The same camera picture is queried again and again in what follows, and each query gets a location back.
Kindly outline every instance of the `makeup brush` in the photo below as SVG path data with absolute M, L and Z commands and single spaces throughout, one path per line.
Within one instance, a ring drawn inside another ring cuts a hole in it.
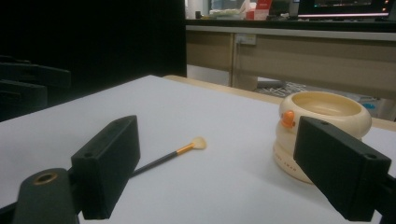
M 161 158 L 159 158 L 156 161 L 153 161 L 145 166 L 142 166 L 141 168 L 135 170 L 132 175 L 131 178 L 137 175 L 142 174 L 143 172 L 156 167 L 157 165 L 160 165 L 166 161 L 170 161 L 171 159 L 180 156 L 181 154 L 190 151 L 191 149 L 205 149 L 206 148 L 206 141 L 203 137 L 195 137 L 194 139 L 192 139 L 191 143 L 189 143 L 188 145 L 181 147 L 180 149 L 173 151 Z

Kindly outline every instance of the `brush bristles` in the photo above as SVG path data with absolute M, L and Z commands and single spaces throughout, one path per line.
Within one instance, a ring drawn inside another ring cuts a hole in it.
M 205 149 L 206 148 L 206 141 L 203 137 L 196 137 L 191 141 L 194 144 L 193 148 L 196 149 Z

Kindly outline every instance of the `white table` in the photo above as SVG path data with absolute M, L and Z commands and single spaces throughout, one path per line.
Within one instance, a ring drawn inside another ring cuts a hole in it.
M 278 105 L 160 77 L 0 123 L 0 207 L 23 179 L 70 168 L 70 157 L 110 121 L 137 115 L 138 167 L 203 136 L 194 150 L 131 179 L 106 221 L 81 223 L 348 223 L 320 191 L 272 158 Z M 396 159 L 396 133 L 372 128 L 363 141 Z M 396 175 L 396 168 L 390 173 Z M 378 223 L 375 214 L 374 223 Z

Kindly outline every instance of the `computer screen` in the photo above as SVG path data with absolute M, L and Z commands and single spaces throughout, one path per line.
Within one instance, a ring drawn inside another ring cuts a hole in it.
M 386 18 L 394 0 L 300 0 L 299 18 Z

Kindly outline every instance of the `power outlet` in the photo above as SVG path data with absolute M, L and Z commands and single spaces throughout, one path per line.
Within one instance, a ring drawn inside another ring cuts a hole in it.
M 251 34 L 236 34 L 235 43 L 246 44 L 246 45 L 256 45 L 256 35 Z

